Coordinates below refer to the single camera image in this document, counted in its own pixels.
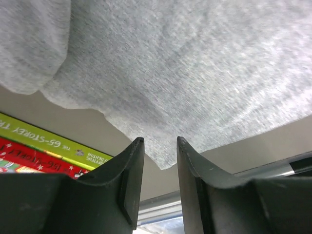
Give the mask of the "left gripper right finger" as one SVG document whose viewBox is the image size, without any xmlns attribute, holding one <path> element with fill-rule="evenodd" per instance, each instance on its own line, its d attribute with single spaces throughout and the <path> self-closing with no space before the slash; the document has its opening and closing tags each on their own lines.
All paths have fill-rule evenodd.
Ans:
<svg viewBox="0 0 312 234">
<path fill-rule="evenodd" d="M 177 166 L 185 233 L 251 233 L 245 181 L 211 163 L 181 136 Z"/>
</svg>

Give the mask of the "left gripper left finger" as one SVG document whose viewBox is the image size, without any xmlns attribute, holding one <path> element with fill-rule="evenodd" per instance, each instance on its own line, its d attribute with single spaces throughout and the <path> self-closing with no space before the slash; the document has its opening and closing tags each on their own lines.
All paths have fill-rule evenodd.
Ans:
<svg viewBox="0 0 312 234">
<path fill-rule="evenodd" d="M 144 139 L 136 138 L 116 157 L 81 176 L 88 187 L 84 231 L 132 231 L 137 227 L 144 165 Z"/>
</svg>

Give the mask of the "grey t-shirt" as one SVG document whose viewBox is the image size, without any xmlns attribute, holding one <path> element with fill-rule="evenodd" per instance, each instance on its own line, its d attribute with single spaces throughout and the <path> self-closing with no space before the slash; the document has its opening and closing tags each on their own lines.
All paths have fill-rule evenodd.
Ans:
<svg viewBox="0 0 312 234">
<path fill-rule="evenodd" d="M 164 170 L 312 113 L 309 0 L 3 0 L 0 83 L 95 109 Z"/>
</svg>

